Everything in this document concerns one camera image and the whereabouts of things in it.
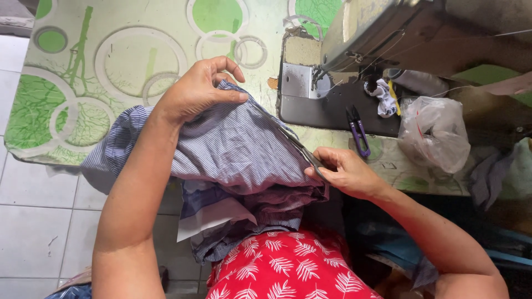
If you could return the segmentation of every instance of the sewing machine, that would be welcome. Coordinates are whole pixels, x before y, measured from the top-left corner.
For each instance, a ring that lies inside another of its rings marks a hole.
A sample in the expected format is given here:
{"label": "sewing machine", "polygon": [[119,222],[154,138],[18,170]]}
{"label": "sewing machine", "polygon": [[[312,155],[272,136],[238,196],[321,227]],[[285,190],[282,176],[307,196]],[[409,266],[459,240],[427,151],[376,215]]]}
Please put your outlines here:
{"label": "sewing machine", "polygon": [[[344,106],[354,103],[367,133],[396,137],[399,117],[377,116],[377,101],[367,101],[363,91],[365,81],[374,83],[387,68],[445,78],[481,64],[526,73],[532,70],[530,29],[528,0],[347,0],[321,43],[320,62],[306,67],[284,63],[280,118],[348,129]],[[358,75],[336,86],[332,72]]]}

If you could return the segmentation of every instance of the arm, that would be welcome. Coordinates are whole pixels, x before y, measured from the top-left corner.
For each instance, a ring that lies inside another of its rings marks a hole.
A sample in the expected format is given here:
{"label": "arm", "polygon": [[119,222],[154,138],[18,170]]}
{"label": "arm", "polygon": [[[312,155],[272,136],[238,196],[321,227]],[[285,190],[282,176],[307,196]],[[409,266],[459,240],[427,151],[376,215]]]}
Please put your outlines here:
{"label": "arm", "polygon": [[243,103],[247,94],[219,90],[222,79],[244,82],[220,56],[196,62],[157,103],[102,210],[93,251],[93,298],[165,298],[152,229],[185,121],[215,103]]}
{"label": "arm", "polygon": [[[410,234],[442,274],[437,299],[508,298],[506,283],[484,249],[461,228],[393,188],[353,151],[319,147],[314,155],[331,184],[347,195],[369,200]],[[305,173],[319,179],[313,168]]]}

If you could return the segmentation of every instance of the table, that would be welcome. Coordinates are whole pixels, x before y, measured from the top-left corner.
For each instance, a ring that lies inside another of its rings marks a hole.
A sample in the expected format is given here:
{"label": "table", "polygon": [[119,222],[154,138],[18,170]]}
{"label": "table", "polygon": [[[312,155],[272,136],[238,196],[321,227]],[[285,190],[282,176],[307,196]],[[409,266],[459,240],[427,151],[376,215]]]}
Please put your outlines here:
{"label": "table", "polygon": [[[227,55],[241,86],[271,113],[285,28],[303,25],[319,39],[341,0],[41,0],[5,133],[17,158],[79,165],[116,117],[154,105],[200,59]],[[291,126],[303,144],[349,148],[351,133]],[[454,175],[411,163],[396,139],[372,136],[369,165],[402,190],[467,195],[473,156]]]}

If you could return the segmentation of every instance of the blue striped fabric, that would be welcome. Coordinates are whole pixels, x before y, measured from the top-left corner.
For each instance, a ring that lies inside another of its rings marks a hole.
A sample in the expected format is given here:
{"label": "blue striped fabric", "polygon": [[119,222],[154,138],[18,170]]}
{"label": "blue striped fabric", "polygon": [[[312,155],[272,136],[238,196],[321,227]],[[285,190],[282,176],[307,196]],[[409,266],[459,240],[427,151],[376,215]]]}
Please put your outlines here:
{"label": "blue striped fabric", "polygon": [[[218,88],[247,93],[227,81]],[[185,181],[181,218],[193,217],[202,207],[231,195],[257,219],[257,225],[248,220],[227,222],[194,236],[193,253],[201,264],[222,260],[249,235],[296,231],[304,205],[328,200],[328,186],[303,173],[309,163],[252,105],[266,112],[249,95],[244,104],[209,108],[183,125],[179,134],[171,174],[214,186],[187,192]],[[152,109],[135,106],[124,111],[108,136],[83,161],[82,172],[96,189],[109,192],[109,174],[117,177],[122,170]],[[279,119],[271,118],[293,133]]]}

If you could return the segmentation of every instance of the tile floor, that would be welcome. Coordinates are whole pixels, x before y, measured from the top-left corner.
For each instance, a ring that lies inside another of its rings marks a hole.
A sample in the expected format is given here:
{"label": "tile floor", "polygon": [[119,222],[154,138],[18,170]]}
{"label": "tile floor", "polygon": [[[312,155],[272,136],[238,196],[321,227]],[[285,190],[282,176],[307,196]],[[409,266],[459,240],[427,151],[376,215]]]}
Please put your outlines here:
{"label": "tile floor", "polygon": [[[4,147],[28,39],[0,35],[0,299],[39,299],[91,263],[106,196],[84,177],[55,175],[17,161]],[[167,190],[154,226],[169,293],[206,293],[209,266],[196,264],[186,240],[176,243],[181,190]]]}

